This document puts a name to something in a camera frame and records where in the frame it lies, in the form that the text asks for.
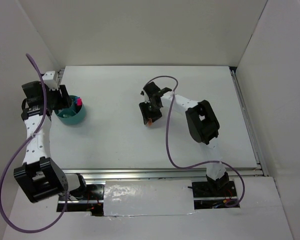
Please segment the orange clear cap highlighter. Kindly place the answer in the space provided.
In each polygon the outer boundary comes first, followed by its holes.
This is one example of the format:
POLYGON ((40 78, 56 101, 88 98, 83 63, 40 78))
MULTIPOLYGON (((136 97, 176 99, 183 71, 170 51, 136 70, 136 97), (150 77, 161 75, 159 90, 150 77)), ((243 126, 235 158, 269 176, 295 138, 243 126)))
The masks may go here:
POLYGON ((147 124, 146 124, 146 125, 150 127, 152 124, 153 124, 152 120, 149 119, 149 120, 147 121, 147 124))

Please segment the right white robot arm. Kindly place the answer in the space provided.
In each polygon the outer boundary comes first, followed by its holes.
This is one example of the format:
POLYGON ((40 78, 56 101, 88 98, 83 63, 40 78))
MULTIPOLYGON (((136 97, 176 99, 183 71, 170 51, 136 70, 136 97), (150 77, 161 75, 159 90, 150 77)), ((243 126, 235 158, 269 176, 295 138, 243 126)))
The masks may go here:
POLYGON ((168 107, 165 128, 165 147, 170 163, 177 169, 189 170, 200 165, 206 165, 208 190, 213 196, 220 196, 229 182, 225 165, 220 162, 218 141, 220 124, 207 100, 195 101, 175 94, 168 88, 159 88, 154 82, 147 83, 141 95, 144 101, 139 103, 143 123, 150 126, 162 117, 161 108, 168 107), (192 139, 200 144, 205 161, 190 166, 178 166, 171 157, 169 150, 169 125, 172 110, 185 116, 188 131, 192 139))

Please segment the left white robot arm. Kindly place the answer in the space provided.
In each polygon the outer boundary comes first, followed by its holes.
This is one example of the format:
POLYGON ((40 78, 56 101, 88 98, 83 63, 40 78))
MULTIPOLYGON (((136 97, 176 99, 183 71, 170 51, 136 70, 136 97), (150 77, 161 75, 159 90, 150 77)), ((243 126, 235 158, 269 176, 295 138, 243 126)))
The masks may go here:
POLYGON ((65 85, 52 90, 47 84, 32 81, 22 85, 25 99, 21 104, 27 137, 22 166, 13 170, 13 176, 31 203, 68 192, 71 200, 87 197, 89 187, 83 176, 66 176, 51 158, 50 128, 53 111, 70 107, 73 100, 65 85))

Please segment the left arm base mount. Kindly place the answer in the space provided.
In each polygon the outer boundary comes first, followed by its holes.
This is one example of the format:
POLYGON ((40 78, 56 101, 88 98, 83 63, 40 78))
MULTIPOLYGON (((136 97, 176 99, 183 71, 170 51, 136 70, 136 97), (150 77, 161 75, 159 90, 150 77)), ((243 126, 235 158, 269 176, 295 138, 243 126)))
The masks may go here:
POLYGON ((67 175, 69 193, 58 196, 57 212, 88 213, 94 217, 104 216, 104 184, 87 184, 79 174, 67 175))

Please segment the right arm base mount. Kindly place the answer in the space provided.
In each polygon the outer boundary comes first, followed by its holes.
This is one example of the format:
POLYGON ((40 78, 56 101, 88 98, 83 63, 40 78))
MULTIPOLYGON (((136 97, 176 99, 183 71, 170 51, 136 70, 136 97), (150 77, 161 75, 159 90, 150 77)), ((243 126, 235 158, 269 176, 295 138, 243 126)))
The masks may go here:
POLYGON ((187 187, 192 191, 195 210, 239 208, 235 182, 230 180, 216 190, 209 181, 193 181, 187 187))

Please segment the pink capped black highlighter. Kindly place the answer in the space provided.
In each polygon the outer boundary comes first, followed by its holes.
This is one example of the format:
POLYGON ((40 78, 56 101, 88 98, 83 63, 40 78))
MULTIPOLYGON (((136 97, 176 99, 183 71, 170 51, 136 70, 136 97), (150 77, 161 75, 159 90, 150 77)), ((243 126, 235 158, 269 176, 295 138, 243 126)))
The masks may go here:
POLYGON ((82 106, 82 99, 79 97, 76 99, 76 106, 81 107, 82 106))

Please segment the teal round organizer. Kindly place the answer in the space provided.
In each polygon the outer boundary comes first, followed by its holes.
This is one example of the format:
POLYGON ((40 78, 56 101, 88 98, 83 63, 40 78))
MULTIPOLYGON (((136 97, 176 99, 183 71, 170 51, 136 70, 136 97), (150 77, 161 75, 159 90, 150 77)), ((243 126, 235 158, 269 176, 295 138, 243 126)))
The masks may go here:
MULTIPOLYGON (((77 97, 77 98, 81 98, 79 96, 76 95, 70 95, 70 97, 72 98, 72 100, 77 97)), ((72 103, 72 106, 70 108, 63 108, 60 110, 55 110, 54 113, 56 114, 57 118, 64 124, 64 125, 68 125, 68 126, 73 126, 73 125, 77 125, 80 124, 86 117, 86 108, 85 105, 83 103, 82 100, 82 106, 77 106, 76 104, 74 104, 74 102, 72 103), (66 114, 66 115, 72 115, 72 117, 70 118, 62 118, 62 115, 66 114)))

